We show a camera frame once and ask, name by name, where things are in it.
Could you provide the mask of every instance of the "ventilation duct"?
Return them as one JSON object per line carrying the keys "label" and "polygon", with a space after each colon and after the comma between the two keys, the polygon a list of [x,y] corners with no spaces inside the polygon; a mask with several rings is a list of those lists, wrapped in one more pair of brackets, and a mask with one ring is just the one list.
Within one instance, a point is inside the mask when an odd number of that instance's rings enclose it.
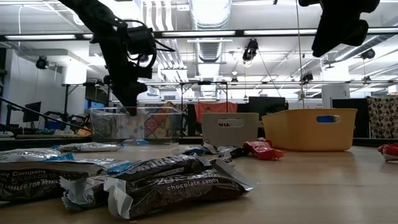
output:
{"label": "ventilation duct", "polygon": [[[222,30],[228,28],[232,0],[189,0],[192,28],[194,30]],[[218,62],[223,43],[195,43],[198,62]],[[217,78],[219,64],[198,65],[201,78]],[[215,96],[215,86],[201,86],[203,96]]]}

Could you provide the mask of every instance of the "ceiling mounted camera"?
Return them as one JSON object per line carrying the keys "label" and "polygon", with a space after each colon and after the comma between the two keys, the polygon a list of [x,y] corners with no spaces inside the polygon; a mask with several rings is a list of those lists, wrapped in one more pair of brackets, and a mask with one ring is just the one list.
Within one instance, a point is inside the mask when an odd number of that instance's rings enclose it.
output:
{"label": "ceiling mounted camera", "polygon": [[254,56],[257,54],[257,50],[259,49],[259,44],[257,43],[257,39],[250,39],[247,46],[244,48],[243,53],[243,62],[250,62],[253,60]]}
{"label": "ceiling mounted camera", "polygon": [[360,57],[362,59],[372,59],[374,58],[374,56],[376,56],[376,53],[373,49],[369,49],[363,53],[361,53]]}
{"label": "ceiling mounted camera", "polygon": [[36,68],[38,69],[49,68],[49,61],[47,61],[47,56],[39,56],[39,59],[36,62]]}

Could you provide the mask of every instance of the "chocolate candy bag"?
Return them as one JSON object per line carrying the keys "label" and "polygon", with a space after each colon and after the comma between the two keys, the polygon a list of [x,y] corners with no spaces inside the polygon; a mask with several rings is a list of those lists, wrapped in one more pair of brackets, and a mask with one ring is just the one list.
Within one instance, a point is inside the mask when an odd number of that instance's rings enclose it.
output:
{"label": "chocolate candy bag", "polygon": [[[148,161],[134,163],[128,170],[116,175],[108,175],[118,179],[137,182],[142,179],[167,177],[176,174],[190,174],[201,172],[210,167],[205,158],[176,155]],[[95,208],[107,202],[107,192],[103,190],[105,176],[87,177],[80,180],[66,180],[61,178],[64,192],[62,201],[68,210],[86,210]]]}
{"label": "chocolate candy bag", "polygon": [[114,177],[121,180],[136,181],[143,178],[167,177],[177,174],[191,174],[207,169],[207,159],[183,154],[150,159],[133,164],[125,172]]}
{"label": "chocolate candy bag", "polygon": [[184,202],[240,197],[257,185],[222,160],[217,160],[213,168],[136,182],[107,178],[104,189],[109,192],[109,211],[115,217],[131,220]]}
{"label": "chocolate candy bag", "polygon": [[117,174],[132,162],[81,159],[51,162],[0,162],[0,202],[61,197],[60,177],[78,180],[90,175]]}

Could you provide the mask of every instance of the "ceiling light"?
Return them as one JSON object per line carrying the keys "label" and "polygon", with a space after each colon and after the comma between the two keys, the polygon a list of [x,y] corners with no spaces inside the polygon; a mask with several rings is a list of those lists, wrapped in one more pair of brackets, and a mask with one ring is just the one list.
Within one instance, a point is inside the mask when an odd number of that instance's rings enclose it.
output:
{"label": "ceiling light", "polygon": [[[317,33],[316,29],[300,29],[300,35]],[[243,35],[298,35],[299,30],[297,29],[286,29],[286,30],[245,30]]]}
{"label": "ceiling light", "polygon": [[6,35],[7,40],[73,40],[76,36],[73,34],[60,35]]}
{"label": "ceiling light", "polygon": [[368,34],[374,33],[391,33],[391,32],[398,32],[398,28],[391,27],[391,28],[369,28]]}
{"label": "ceiling light", "polygon": [[163,37],[217,37],[233,36],[234,30],[214,30],[214,31],[183,31],[183,32],[164,32]]}
{"label": "ceiling light", "polygon": [[93,34],[83,34],[83,37],[86,39],[91,39],[93,38]]}
{"label": "ceiling light", "polygon": [[180,83],[177,83],[177,82],[169,82],[169,83],[167,83],[167,82],[163,82],[163,83],[156,83],[156,82],[147,82],[147,83],[144,83],[145,85],[162,85],[162,86],[165,86],[165,85],[180,85]]}
{"label": "ceiling light", "polygon": [[228,43],[232,42],[231,39],[195,39],[187,40],[187,43]]}
{"label": "ceiling light", "polygon": [[38,4],[43,5],[40,1],[1,1],[0,5],[28,5],[28,4]]}

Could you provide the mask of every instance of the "metal pole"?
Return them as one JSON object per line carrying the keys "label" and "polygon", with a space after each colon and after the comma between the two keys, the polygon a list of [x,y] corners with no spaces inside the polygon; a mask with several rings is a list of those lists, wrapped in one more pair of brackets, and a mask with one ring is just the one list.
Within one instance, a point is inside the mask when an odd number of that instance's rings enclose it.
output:
{"label": "metal pole", "polygon": [[226,112],[228,113],[228,83],[225,84],[225,95],[226,95]]}
{"label": "metal pole", "polygon": [[63,113],[64,113],[64,114],[67,114],[67,113],[68,113],[69,87],[70,87],[69,84],[67,84],[67,85],[65,86],[65,106],[63,107]]}
{"label": "metal pole", "polygon": [[108,84],[108,107],[111,104],[111,85]]}
{"label": "metal pole", "polygon": [[10,104],[10,105],[12,105],[12,106],[15,106],[15,107],[17,107],[17,108],[22,109],[23,112],[28,111],[28,112],[30,112],[30,113],[38,114],[38,115],[42,116],[43,118],[47,118],[47,119],[50,119],[50,120],[52,120],[52,121],[56,121],[56,122],[59,122],[59,123],[62,123],[62,124],[69,125],[69,126],[71,126],[71,127],[75,127],[75,128],[79,128],[79,129],[83,129],[83,130],[86,130],[86,131],[91,132],[91,130],[89,130],[89,129],[87,129],[87,128],[83,128],[83,127],[80,127],[80,126],[77,126],[77,125],[74,125],[74,124],[66,123],[66,122],[64,122],[64,121],[59,121],[59,120],[57,120],[57,119],[55,119],[55,118],[52,118],[52,117],[50,117],[50,116],[41,114],[41,113],[39,113],[39,112],[37,112],[37,111],[34,111],[34,110],[32,110],[32,109],[26,108],[26,107],[24,107],[24,106],[21,106],[21,105],[18,105],[18,104],[16,104],[16,103],[13,103],[13,102],[11,102],[11,101],[9,101],[9,100],[6,100],[6,99],[4,99],[4,98],[1,97],[1,96],[0,96],[0,100],[1,100],[1,101],[4,101],[4,102],[6,102],[6,103],[8,103],[8,104]]}
{"label": "metal pole", "polygon": [[[183,104],[183,99],[184,99],[184,83],[181,83],[181,105],[180,105],[180,107],[181,107],[181,112],[183,113],[183,110],[182,110],[182,104]],[[180,130],[180,138],[182,138],[182,128],[183,128],[183,125],[184,125],[184,123],[183,123],[183,114],[181,114],[181,130]]]}
{"label": "metal pole", "polygon": [[7,106],[7,120],[6,120],[6,125],[10,126],[10,122],[11,122],[11,105]]}

